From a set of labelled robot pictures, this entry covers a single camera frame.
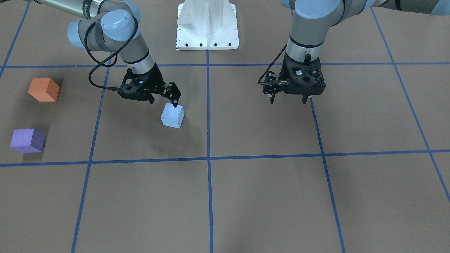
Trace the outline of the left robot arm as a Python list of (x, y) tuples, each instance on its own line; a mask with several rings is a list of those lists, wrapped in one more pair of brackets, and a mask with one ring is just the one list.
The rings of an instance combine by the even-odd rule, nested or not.
[(263, 93), (274, 103), (277, 93), (302, 96), (305, 104), (326, 88), (320, 53), (328, 30), (371, 7), (429, 15), (449, 15), (448, 0), (282, 0), (294, 12), (286, 45), (280, 51), (283, 64), (279, 74), (270, 69), (258, 80)]

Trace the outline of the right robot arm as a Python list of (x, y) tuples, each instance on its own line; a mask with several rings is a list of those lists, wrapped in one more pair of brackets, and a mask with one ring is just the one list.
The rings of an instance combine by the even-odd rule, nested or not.
[(81, 17), (69, 24), (67, 36), (75, 48), (85, 50), (91, 57), (93, 51), (108, 52), (104, 60), (95, 59), (96, 66), (89, 72), (92, 86), (99, 87), (92, 80), (92, 74), (100, 67), (112, 67), (121, 58), (127, 72), (119, 87), (103, 86), (115, 91), (124, 99), (154, 102), (154, 94), (167, 98), (174, 107), (178, 106), (181, 92), (174, 82), (163, 80), (159, 66), (141, 35), (139, 7), (130, 0), (38, 0), (38, 4)]

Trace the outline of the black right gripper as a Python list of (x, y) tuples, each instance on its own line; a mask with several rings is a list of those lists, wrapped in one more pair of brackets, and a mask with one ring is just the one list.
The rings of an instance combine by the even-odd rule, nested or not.
[(164, 82), (157, 64), (144, 74), (135, 74), (128, 68), (117, 93), (124, 99), (148, 101), (150, 104), (155, 101), (153, 94), (157, 94), (167, 98), (174, 108), (178, 106), (181, 97), (181, 91), (174, 82)]

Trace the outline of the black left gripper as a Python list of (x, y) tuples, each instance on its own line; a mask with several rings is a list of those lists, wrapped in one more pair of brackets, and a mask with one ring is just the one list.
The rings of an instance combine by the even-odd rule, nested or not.
[(287, 53), (283, 57), (283, 64), (279, 74), (268, 69), (263, 74), (263, 93), (274, 103), (275, 95), (284, 92), (289, 95), (301, 95), (305, 105), (309, 96), (318, 96), (326, 88), (320, 59), (307, 62), (297, 62)]

